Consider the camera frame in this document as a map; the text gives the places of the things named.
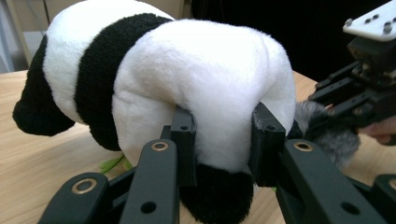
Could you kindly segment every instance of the black metal bracket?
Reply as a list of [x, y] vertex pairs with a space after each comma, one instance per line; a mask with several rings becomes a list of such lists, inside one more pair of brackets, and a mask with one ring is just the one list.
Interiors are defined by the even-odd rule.
[[[187, 111], [177, 112], [174, 120], [184, 121], [165, 126], [161, 139], [147, 143], [138, 166], [110, 181], [97, 173], [71, 178], [49, 202], [39, 223], [178, 223], [178, 187], [186, 183], [180, 182], [179, 170], [191, 164], [180, 167], [183, 148], [167, 138], [171, 130], [185, 132], [177, 142], [193, 150], [196, 125]], [[396, 175], [379, 176], [372, 188], [346, 178], [319, 146], [287, 139], [263, 104], [253, 112], [252, 130], [253, 179], [261, 187], [276, 187], [287, 223], [396, 221]]]

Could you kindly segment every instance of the panda fur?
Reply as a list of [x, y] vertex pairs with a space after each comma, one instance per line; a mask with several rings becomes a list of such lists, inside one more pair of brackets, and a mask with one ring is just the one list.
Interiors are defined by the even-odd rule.
[[181, 201], [204, 223], [248, 214], [251, 116], [263, 102], [287, 132], [295, 89], [286, 51], [247, 27], [180, 20], [130, 0], [88, 0], [56, 16], [28, 71], [13, 118], [55, 135], [75, 122], [133, 164], [170, 124], [175, 105], [197, 122], [197, 187]]

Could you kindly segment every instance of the screw hole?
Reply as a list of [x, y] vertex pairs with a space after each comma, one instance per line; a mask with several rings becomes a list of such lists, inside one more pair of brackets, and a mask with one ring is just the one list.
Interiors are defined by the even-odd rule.
[[151, 149], [154, 151], [164, 151], [169, 147], [169, 145], [165, 142], [157, 142], [151, 145]]
[[156, 208], [157, 204], [153, 202], [147, 202], [142, 204], [142, 206], [140, 207], [140, 211], [142, 211], [142, 213], [144, 214], [150, 214], [154, 212]]
[[359, 208], [357, 208], [355, 205], [353, 205], [352, 203], [341, 203], [341, 207], [348, 212], [349, 214], [352, 215], [358, 215], [361, 213], [361, 211], [359, 210]]
[[294, 147], [305, 152], [312, 151], [314, 148], [306, 143], [295, 143]]

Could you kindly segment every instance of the black panda leg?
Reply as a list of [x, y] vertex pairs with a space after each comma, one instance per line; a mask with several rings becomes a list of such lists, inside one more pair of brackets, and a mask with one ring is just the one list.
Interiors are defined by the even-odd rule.
[[32, 60], [21, 99], [14, 107], [12, 118], [26, 133], [53, 136], [66, 131], [75, 122], [64, 115], [52, 99], [43, 71], [46, 46], [47, 37], [44, 36]]
[[197, 187], [180, 188], [180, 200], [204, 223], [240, 223], [248, 215], [253, 180], [245, 173], [230, 174], [200, 164]]

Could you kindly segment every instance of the wooden table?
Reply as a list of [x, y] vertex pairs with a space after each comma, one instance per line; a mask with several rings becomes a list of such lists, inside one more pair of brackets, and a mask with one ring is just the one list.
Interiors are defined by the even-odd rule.
[[[298, 100], [314, 91], [315, 82], [295, 74]], [[0, 74], [0, 223], [37, 223], [54, 193], [69, 178], [99, 172], [99, 164], [120, 155], [102, 149], [86, 126], [76, 124], [53, 137], [23, 133], [12, 119], [26, 72]], [[344, 173], [371, 185], [379, 174], [396, 174], [396, 147], [361, 137], [361, 148]], [[112, 178], [123, 172], [111, 171]], [[271, 189], [259, 189], [244, 223], [284, 223]], [[195, 223], [181, 207], [180, 223]]]

